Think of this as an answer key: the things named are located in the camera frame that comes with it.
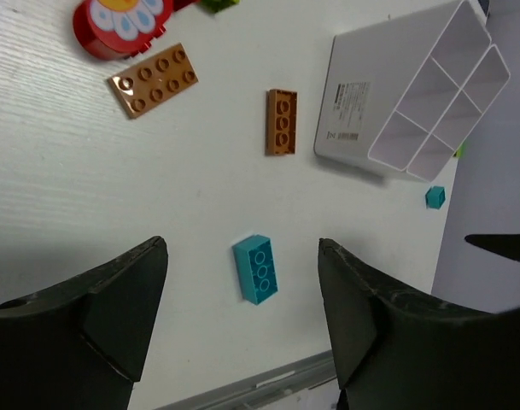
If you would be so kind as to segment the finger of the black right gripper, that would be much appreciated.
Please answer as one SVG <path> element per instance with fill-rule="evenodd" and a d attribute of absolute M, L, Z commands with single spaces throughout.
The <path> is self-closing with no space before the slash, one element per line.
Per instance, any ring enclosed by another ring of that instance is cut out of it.
<path fill-rule="evenodd" d="M 487 252 L 520 262 L 520 234 L 470 234 L 464 240 Z"/>

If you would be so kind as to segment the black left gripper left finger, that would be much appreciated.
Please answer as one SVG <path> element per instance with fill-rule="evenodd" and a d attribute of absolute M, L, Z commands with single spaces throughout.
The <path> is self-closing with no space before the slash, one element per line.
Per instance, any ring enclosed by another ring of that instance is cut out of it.
<path fill-rule="evenodd" d="M 0 305 L 0 409 L 126 409 L 168 268 L 156 236 Z"/>

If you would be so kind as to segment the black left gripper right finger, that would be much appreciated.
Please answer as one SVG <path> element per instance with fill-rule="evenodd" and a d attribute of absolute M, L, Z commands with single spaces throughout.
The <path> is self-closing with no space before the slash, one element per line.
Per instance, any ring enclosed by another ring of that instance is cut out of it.
<path fill-rule="evenodd" d="M 318 244 L 336 378 L 350 409 L 520 409 L 520 307 L 426 294 L 339 243 Z"/>

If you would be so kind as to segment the small teal lego cube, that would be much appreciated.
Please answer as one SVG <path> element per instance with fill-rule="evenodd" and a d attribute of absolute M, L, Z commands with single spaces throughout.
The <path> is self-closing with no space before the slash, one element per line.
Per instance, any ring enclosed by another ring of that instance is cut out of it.
<path fill-rule="evenodd" d="M 439 210 L 446 201 L 445 188 L 432 186 L 425 193 L 425 204 L 427 208 Z"/>

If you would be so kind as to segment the teal 2x4 lego brick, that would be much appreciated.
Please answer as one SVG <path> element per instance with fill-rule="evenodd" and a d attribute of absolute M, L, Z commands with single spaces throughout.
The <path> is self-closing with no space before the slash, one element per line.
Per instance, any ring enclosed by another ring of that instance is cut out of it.
<path fill-rule="evenodd" d="M 258 306 L 278 292 L 272 243 L 259 234 L 232 246 L 242 297 Z"/>

